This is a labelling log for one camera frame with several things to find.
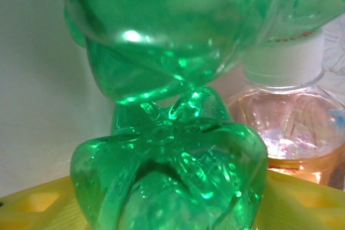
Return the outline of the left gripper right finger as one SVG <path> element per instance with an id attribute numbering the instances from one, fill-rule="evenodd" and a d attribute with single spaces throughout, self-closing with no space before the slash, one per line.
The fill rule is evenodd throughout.
<path id="1" fill-rule="evenodd" d="M 256 229 L 344 229 L 344 192 L 269 171 Z"/>

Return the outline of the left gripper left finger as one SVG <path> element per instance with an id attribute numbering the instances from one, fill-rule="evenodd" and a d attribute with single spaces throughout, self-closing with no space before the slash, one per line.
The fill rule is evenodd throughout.
<path id="1" fill-rule="evenodd" d="M 1 198 L 1 229 L 90 229 L 69 176 Z"/>

